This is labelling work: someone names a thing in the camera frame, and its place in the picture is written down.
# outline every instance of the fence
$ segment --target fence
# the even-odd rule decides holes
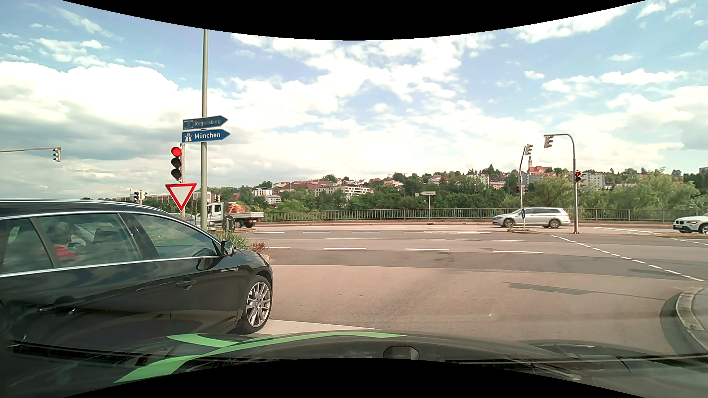
[[[518,210],[516,208],[488,209],[371,209],[322,210],[309,212],[265,213],[264,222],[347,221],[347,220],[490,220],[494,216]],[[568,209],[571,220],[573,209]],[[705,210],[652,209],[578,209],[585,221],[659,221],[671,222],[679,217],[702,215]]]

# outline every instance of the asphalt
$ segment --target asphalt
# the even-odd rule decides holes
[[[676,343],[686,329],[666,303],[708,287],[708,245],[657,237],[664,229],[536,229],[261,225],[249,237],[269,247],[276,278],[263,333],[365,327],[694,348]]]

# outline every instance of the white truck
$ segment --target white truck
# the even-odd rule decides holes
[[[263,221],[263,212],[247,212],[244,206],[236,202],[218,202],[207,205],[207,221],[209,230],[222,228],[224,231],[234,231],[239,228],[252,228],[255,223]]]

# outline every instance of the door handle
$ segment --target door handle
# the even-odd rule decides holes
[[[175,283],[175,286],[177,286],[178,288],[186,288],[188,286],[194,285],[195,283],[197,283],[196,280],[183,280],[182,282]]]
[[[76,300],[76,301],[71,301],[71,302],[62,302],[62,303],[57,303],[57,304],[51,304],[51,305],[45,305],[43,307],[39,307],[37,311],[39,312],[49,312],[49,311],[56,311],[58,309],[66,309],[66,308],[72,308],[72,307],[78,307],[79,305],[82,305],[85,303],[84,300]]]

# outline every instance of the blue direction sign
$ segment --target blue direction sign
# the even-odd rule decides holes
[[[182,120],[182,130],[196,130],[208,127],[220,127],[228,119],[224,116],[211,116],[209,118],[185,119]]]
[[[182,131],[182,142],[220,141],[230,135],[231,133],[222,129]]]

